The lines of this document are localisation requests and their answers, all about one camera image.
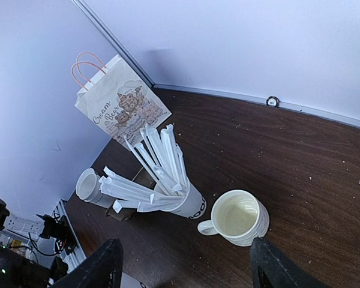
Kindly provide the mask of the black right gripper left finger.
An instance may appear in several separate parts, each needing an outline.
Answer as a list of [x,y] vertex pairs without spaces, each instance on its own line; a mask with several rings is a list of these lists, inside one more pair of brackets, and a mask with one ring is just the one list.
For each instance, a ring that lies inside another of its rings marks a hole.
[[124,251],[119,239],[108,239],[52,287],[120,287]]

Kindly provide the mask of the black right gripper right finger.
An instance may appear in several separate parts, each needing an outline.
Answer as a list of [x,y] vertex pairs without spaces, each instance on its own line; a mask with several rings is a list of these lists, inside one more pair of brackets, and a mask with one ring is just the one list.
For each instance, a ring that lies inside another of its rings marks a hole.
[[254,238],[250,247],[254,287],[327,287],[314,278],[266,238]]

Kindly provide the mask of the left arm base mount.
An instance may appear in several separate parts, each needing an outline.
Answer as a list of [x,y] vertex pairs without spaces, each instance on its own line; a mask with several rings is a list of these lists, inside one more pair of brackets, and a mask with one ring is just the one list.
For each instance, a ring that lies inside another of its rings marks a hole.
[[0,199],[0,287],[52,287],[68,274],[78,244],[65,215],[12,214]]

